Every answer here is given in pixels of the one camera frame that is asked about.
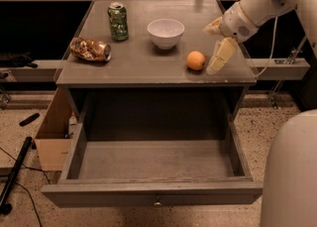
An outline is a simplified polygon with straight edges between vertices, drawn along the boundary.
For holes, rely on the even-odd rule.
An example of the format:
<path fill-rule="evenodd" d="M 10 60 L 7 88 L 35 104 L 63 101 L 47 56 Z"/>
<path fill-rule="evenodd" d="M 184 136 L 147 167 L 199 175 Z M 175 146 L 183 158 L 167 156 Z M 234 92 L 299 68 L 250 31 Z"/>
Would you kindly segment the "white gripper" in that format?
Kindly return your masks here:
<path fill-rule="evenodd" d="M 219 17 L 208 24 L 203 29 L 206 34 L 224 35 L 227 38 L 216 42 L 206 67 L 207 74 L 214 75 L 219 72 L 236 52 L 238 43 L 245 42 L 258 30 L 259 13 L 252 4 L 243 1 L 234 3 L 222 18 Z"/>

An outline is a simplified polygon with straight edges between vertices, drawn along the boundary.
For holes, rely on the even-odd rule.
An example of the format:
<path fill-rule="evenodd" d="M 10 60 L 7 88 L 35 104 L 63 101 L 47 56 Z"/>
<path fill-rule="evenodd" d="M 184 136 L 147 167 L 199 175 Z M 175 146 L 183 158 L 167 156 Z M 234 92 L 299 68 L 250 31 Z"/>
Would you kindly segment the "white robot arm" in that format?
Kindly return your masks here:
<path fill-rule="evenodd" d="M 312 47 L 317 45 L 317 0 L 240 0 L 205 31 L 221 35 L 206 67 L 216 74 L 238 43 L 271 18 L 294 10 Z M 317 110 L 288 120 L 271 143 L 264 173 L 261 227 L 317 227 Z"/>

